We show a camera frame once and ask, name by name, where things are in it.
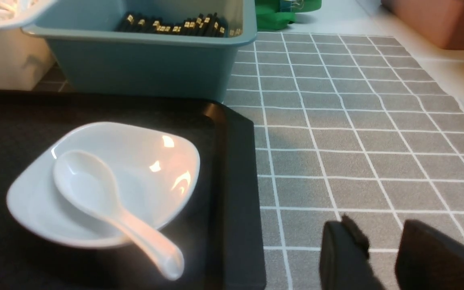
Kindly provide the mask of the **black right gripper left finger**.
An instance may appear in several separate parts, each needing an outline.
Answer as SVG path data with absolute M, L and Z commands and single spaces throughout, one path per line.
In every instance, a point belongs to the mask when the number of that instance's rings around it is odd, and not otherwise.
M 325 222 L 320 253 L 323 290 L 380 290 L 381 281 L 370 265 L 370 242 L 354 220 Z

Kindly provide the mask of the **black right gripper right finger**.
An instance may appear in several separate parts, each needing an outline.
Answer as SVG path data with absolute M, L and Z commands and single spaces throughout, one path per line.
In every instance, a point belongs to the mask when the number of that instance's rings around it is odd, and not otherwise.
M 424 222 L 407 219 L 395 276 L 401 290 L 464 290 L 464 244 Z

